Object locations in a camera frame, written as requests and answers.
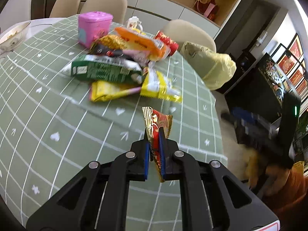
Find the right forearm orange sleeve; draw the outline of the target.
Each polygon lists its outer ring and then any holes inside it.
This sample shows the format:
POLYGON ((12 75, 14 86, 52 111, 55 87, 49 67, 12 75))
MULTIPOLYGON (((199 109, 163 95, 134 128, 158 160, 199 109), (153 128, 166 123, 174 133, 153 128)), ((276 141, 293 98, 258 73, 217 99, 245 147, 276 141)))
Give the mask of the right forearm orange sleeve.
POLYGON ((262 201, 278 217, 281 230, 307 230, 307 177, 295 168, 283 188, 262 201))

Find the right hand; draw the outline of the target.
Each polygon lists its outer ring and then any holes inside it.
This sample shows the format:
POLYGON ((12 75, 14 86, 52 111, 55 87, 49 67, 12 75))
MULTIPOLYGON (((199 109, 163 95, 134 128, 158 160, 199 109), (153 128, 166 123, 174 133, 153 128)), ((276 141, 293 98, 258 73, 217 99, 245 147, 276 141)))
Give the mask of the right hand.
POLYGON ((280 191, 286 184, 291 170, 269 164, 255 149, 249 149, 248 154, 246 175, 249 178, 249 186, 255 189, 261 176, 265 174, 270 179, 270 183, 264 186, 264 196, 272 196, 280 191))

